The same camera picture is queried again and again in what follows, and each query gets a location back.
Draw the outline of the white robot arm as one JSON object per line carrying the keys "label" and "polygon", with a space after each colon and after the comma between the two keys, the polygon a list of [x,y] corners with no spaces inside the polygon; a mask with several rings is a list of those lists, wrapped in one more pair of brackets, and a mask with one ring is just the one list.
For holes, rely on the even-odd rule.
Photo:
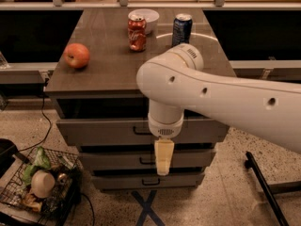
{"label": "white robot arm", "polygon": [[150,99],[157,173],[167,175],[186,110],[301,153],[301,86],[205,73],[196,47],[182,43],[140,66],[136,83]]}

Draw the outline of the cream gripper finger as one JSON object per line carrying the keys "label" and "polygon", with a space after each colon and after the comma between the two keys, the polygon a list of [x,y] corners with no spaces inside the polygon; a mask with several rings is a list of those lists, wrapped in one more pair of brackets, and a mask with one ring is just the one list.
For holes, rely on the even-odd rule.
{"label": "cream gripper finger", "polygon": [[159,176],[167,176],[174,151],[171,139],[159,138],[154,142],[155,165]]}

